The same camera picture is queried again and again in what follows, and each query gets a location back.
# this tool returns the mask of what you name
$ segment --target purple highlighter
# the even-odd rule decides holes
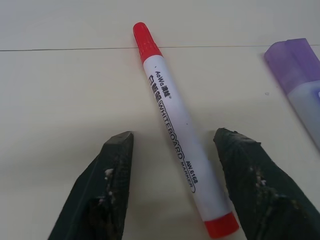
[[[273,44],[264,58],[320,150],[320,61],[305,38]]]

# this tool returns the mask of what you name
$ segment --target white marker barrel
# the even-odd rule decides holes
[[[160,114],[180,160],[194,201],[209,235],[220,238],[239,226],[227,198],[192,127],[165,59],[144,23],[133,27],[141,61]]]

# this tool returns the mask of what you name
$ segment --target red marker cap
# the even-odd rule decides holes
[[[138,22],[133,26],[133,34],[139,48],[142,64],[144,64],[145,60],[151,56],[162,56],[149,32],[149,29],[143,22]]]
[[[230,235],[239,229],[237,220],[232,212],[220,218],[204,222],[209,236],[218,239]]]

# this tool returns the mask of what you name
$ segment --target marker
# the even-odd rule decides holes
[[[206,153],[196,137],[191,118],[147,26],[133,27],[140,58],[160,114],[173,142],[202,220],[211,238],[221,238],[239,225],[219,185]]]

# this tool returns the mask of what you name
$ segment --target white table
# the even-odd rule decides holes
[[[1,239],[46,239],[77,177],[128,130],[123,240],[209,239],[134,48],[138,21],[162,47],[222,184],[212,138],[227,127],[262,142],[320,210],[320,154],[263,60],[270,44],[301,37],[320,57],[318,9],[316,0],[2,1],[0,50],[80,50],[0,52]]]

